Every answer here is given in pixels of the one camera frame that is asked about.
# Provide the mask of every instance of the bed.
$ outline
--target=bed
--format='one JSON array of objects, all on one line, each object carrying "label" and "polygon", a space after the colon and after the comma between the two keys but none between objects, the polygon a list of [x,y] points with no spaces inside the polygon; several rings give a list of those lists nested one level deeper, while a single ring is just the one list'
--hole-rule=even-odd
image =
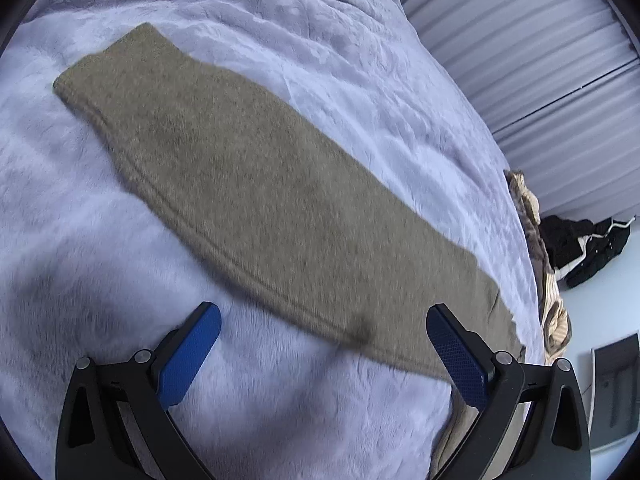
[{"label": "bed", "polygon": [[449,384],[304,332],[203,266],[52,92],[143,22],[269,89],[473,253],[544,362],[507,161],[398,0],[38,0],[0,57],[0,416],[15,443],[52,479],[76,359],[126,360],[211,299],[226,329],[172,416],[217,478],[424,478]]}]

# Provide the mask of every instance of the blue gripper pad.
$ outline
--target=blue gripper pad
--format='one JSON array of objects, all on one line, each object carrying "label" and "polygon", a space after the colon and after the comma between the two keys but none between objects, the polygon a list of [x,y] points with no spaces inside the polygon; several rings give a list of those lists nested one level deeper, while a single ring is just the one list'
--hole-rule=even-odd
[{"label": "blue gripper pad", "polygon": [[165,411],[183,399],[221,328],[222,315],[211,303],[158,375],[157,396]]},{"label": "blue gripper pad", "polygon": [[464,401],[484,410],[489,401],[487,375],[436,306],[427,313],[427,334]]}]

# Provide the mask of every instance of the beige fabric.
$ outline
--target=beige fabric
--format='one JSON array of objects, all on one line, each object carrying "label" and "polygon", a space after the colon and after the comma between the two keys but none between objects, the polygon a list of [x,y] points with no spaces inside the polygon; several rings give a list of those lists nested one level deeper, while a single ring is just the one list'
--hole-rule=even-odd
[{"label": "beige fabric", "polygon": [[[521,172],[505,171],[505,176],[525,232],[534,273],[537,274],[536,283],[538,284],[540,323],[545,344],[545,362],[550,365],[564,355],[566,346],[571,340],[571,320],[564,308],[558,282],[556,282],[555,273],[549,264],[546,249],[544,249],[545,243],[538,229],[540,225],[538,199],[527,188],[524,175]],[[544,249],[544,254],[540,253],[540,247]]]},{"label": "beige fabric", "polygon": [[[145,24],[81,59],[54,90],[195,254],[284,319],[450,380],[425,331],[428,308],[446,303],[492,349],[521,353],[475,256],[265,88],[189,58]],[[468,430],[469,410],[454,404],[432,471]]]}]

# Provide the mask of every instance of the blanket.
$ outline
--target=blanket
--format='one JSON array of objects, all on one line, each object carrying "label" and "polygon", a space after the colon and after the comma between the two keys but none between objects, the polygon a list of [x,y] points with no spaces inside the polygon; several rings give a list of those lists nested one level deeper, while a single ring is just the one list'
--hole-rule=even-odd
[{"label": "blanket", "polygon": [[396,0],[39,0],[0,58],[0,415],[18,446],[52,478],[76,359],[125,360],[213,300],[226,330],[172,414],[215,475],[423,478],[450,386],[257,308],[127,191],[53,95],[63,70],[144,21],[268,88],[473,253],[527,360],[543,359],[507,163]]}]

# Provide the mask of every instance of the bedspread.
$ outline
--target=bedspread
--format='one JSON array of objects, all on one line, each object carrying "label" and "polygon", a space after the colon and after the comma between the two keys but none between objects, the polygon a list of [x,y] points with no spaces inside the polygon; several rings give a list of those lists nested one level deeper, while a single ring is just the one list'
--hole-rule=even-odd
[{"label": "bedspread", "polygon": [[205,269],[52,93],[142,22],[268,88],[475,254],[543,362],[508,165],[396,0],[38,0],[0,58],[0,415],[18,446],[53,478],[76,359],[126,360],[209,300],[223,332],[172,415],[214,475],[423,478],[450,386],[302,332]]}]

